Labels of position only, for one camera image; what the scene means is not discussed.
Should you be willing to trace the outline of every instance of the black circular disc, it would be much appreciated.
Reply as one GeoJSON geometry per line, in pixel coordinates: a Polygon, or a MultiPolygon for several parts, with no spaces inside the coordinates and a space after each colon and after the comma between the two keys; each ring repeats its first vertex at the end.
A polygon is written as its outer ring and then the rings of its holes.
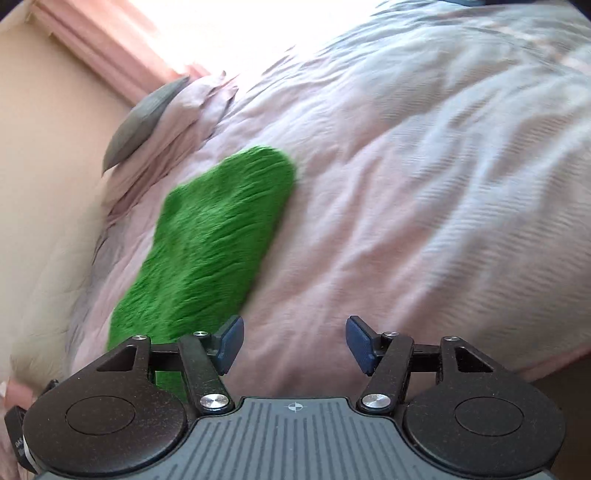
{"type": "Polygon", "coordinates": [[[404,413],[411,444],[449,471],[510,478],[552,462],[564,439],[560,410],[509,374],[465,373],[417,395],[404,413]]]}
{"type": "Polygon", "coordinates": [[[495,397],[470,398],[454,412],[466,430],[485,437],[501,437],[516,431],[523,423],[523,413],[511,402],[495,397]]]}
{"type": "Polygon", "coordinates": [[[86,435],[107,435],[124,429],[135,417],[134,406],[118,397],[85,398],[74,403],[66,413],[66,421],[74,430],[86,435]]]}
{"type": "Polygon", "coordinates": [[[123,475],[162,458],[187,425],[182,403],[134,371],[71,377],[27,411],[37,463],[74,478],[123,475]]]}

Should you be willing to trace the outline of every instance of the wrinkled fabric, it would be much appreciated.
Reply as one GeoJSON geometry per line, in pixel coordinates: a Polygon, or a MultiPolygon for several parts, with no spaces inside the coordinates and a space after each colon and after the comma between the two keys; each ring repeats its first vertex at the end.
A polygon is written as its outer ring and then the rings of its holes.
{"type": "Polygon", "coordinates": [[[253,145],[285,151],[298,182],[239,312],[233,395],[357,395],[352,314],[420,343],[461,336],[529,379],[584,355],[590,40],[566,2],[407,1],[279,61],[208,140],[115,205],[70,371],[104,352],[166,194],[253,145]]]}

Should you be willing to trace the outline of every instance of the crosshair marking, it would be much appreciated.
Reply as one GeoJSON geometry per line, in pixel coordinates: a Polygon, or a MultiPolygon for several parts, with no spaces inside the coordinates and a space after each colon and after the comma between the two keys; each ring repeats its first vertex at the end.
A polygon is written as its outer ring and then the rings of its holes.
{"type": "Polygon", "coordinates": [[[302,408],[305,408],[305,406],[303,406],[301,403],[298,402],[293,402],[290,403],[287,408],[289,408],[291,411],[300,411],[302,408]]]}

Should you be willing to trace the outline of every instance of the ridged gray surface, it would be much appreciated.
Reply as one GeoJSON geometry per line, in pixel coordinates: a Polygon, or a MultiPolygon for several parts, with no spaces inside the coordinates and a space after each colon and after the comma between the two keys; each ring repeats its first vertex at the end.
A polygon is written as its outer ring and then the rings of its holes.
{"type": "MultiPolygon", "coordinates": [[[[43,480],[55,480],[52,474],[43,480]]],[[[203,419],[187,441],[129,480],[452,480],[419,458],[394,424],[344,398],[247,398],[235,413],[203,419]],[[297,410],[289,408],[297,403],[297,410]]],[[[551,480],[538,473],[530,480],[551,480]]]]}

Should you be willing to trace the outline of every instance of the pink curtain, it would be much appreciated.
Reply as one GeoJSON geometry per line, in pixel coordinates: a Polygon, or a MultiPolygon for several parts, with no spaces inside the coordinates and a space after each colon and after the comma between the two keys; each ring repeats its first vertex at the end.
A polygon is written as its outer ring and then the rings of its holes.
{"type": "Polygon", "coordinates": [[[157,53],[158,28],[129,0],[37,0],[31,13],[133,105],[181,76],[209,74],[167,63],[157,53]]]}

